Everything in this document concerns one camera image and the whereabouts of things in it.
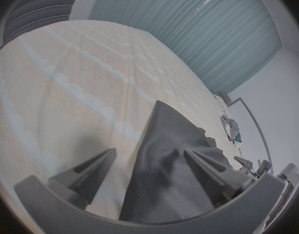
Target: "gray cloth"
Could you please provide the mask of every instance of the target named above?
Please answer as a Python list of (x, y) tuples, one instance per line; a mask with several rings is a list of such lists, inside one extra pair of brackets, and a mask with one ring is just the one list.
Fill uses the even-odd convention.
[(236, 135), (239, 133), (239, 128), (235, 120), (229, 119), (226, 115), (221, 116), (221, 122), (225, 129), (227, 124), (230, 126), (230, 140), (234, 140)]
[(138, 150), (119, 220), (163, 223), (214, 210), (206, 189), (184, 157), (185, 150), (207, 155), (231, 167), (214, 138), (178, 111), (156, 101)]

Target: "beige bed sheet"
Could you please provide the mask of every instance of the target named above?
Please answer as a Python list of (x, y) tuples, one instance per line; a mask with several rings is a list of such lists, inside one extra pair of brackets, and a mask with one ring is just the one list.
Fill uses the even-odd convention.
[(87, 211), (118, 219), (142, 132), (156, 100), (216, 139), (234, 169), (238, 151), (210, 91), (151, 34), (104, 21), (66, 21), (0, 51), (0, 181), (43, 182), (99, 152), (117, 158)]

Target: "curtain fold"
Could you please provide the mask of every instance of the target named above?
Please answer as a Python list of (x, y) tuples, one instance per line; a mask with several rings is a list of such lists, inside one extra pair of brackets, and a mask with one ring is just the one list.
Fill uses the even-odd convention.
[(207, 88), (229, 93), (272, 59), (280, 37), (261, 0), (210, 0), (180, 27), (205, 1), (97, 0), (89, 19), (148, 31)]

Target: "pile of clothes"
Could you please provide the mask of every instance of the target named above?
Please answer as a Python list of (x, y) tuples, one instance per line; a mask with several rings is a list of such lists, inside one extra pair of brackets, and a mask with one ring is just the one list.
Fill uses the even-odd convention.
[(236, 148), (239, 148), (242, 143), (242, 140), (236, 121), (234, 119), (228, 118), (228, 116), (226, 115), (222, 115), (221, 122), (229, 140), (233, 141), (233, 144)]

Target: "headboard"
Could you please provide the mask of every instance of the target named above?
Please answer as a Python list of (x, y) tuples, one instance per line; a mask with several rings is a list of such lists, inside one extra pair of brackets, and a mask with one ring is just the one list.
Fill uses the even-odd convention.
[(253, 169), (257, 170), (265, 159), (272, 163), (269, 148), (255, 117), (241, 98), (229, 103), (229, 111), (236, 120), (241, 133), (242, 158), (253, 162)]

